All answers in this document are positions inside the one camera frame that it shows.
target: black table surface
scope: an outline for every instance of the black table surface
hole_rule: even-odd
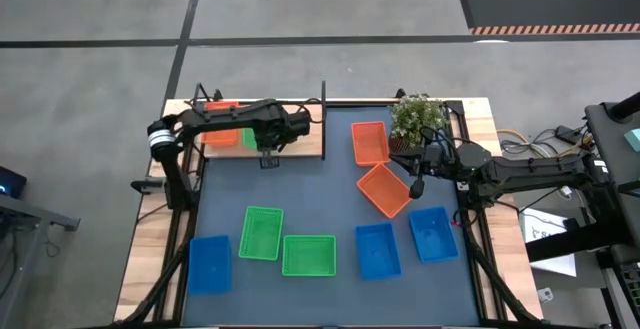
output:
[[[624,137],[630,130],[640,128],[640,113],[634,114],[625,124],[611,120],[601,105],[590,105],[585,113],[612,180],[619,185],[640,178],[640,153],[636,153]],[[633,243],[640,248],[640,199],[620,194],[620,202]]]

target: green plant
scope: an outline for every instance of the green plant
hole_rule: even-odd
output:
[[[425,126],[441,129],[448,121],[443,116],[442,102],[429,100],[426,95],[405,96],[391,107],[391,138],[408,145],[419,145],[420,131]]]

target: potted plant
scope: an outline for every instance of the potted plant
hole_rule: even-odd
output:
[[[421,131],[425,126],[439,130],[448,123],[444,117],[442,102],[428,98],[424,94],[404,96],[398,104],[391,107],[391,152],[419,146],[422,141]]]

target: white paper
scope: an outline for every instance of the white paper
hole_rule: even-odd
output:
[[[524,241],[527,243],[567,231],[563,229],[564,224],[562,223],[567,218],[530,208],[525,209],[522,213],[528,214],[524,215]],[[576,276],[576,261],[573,254],[537,261],[531,263],[531,267],[572,277]]]

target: dark gray mat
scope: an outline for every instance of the dark gray mat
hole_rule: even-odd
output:
[[[454,229],[459,259],[422,264],[408,224],[407,215],[414,209],[442,205],[452,215],[457,208],[452,182],[428,178],[425,195],[392,220],[402,277],[378,282],[360,279],[354,229],[386,218],[356,187],[368,168],[355,165],[351,123],[383,120],[388,124],[389,119],[386,108],[331,110],[324,162],[319,158],[290,158],[283,159],[278,169],[260,170],[255,159],[210,160],[196,236],[231,236],[233,290],[223,295],[187,296],[183,323],[477,325],[461,230]],[[410,183],[397,165],[389,166]],[[281,260],[238,258],[248,205],[284,209],[283,235],[335,235],[337,276],[285,278]]]

